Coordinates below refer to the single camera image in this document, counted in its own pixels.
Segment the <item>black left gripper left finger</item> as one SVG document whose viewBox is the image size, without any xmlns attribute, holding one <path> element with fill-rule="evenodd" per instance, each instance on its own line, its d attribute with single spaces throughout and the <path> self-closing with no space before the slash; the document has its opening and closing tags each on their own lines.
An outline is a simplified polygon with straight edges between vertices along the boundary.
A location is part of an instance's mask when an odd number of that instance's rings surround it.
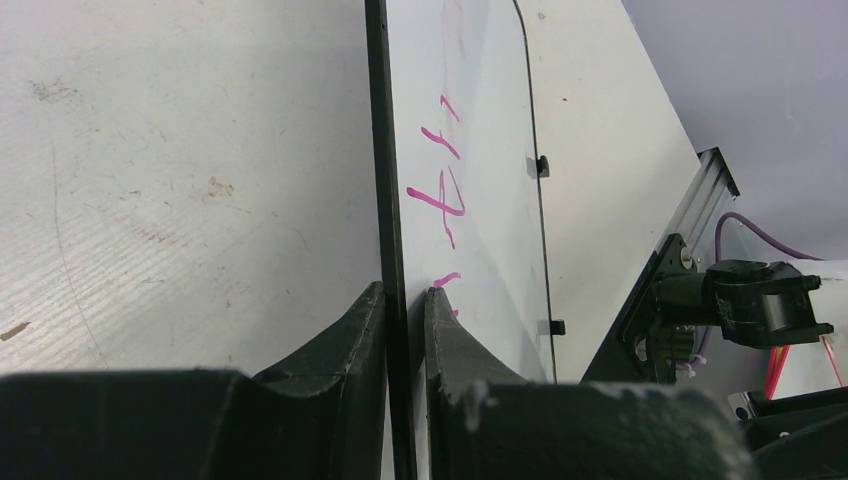
<svg viewBox="0 0 848 480">
<path fill-rule="evenodd" d="M 5 479 L 376 479 L 385 299 L 370 284 L 333 324 L 236 370 L 47 372 L 1 379 Z"/>
</svg>

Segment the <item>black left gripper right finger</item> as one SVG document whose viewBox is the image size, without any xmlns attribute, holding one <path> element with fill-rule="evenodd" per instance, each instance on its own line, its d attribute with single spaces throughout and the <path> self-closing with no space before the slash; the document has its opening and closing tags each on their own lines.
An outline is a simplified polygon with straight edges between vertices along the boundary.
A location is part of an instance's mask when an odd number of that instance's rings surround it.
<svg viewBox="0 0 848 480">
<path fill-rule="evenodd" d="M 740 429 L 705 394 L 647 383 L 536 383 L 424 300 L 434 479 L 755 479 Z"/>
</svg>

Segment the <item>black framed whiteboard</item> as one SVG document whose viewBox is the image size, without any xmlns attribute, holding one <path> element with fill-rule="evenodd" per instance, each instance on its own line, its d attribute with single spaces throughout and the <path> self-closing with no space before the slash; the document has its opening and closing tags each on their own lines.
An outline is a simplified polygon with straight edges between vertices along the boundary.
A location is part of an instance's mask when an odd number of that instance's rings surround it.
<svg viewBox="0 0 848 480">
<path fill-rule="evenodd" d="M 428 289 L 519 375 L 556 378 L 531 71 L 514 1 L 369 1 L 365 20 L 388 327 L 383 475 L 418 479 Z"/>
</svg>

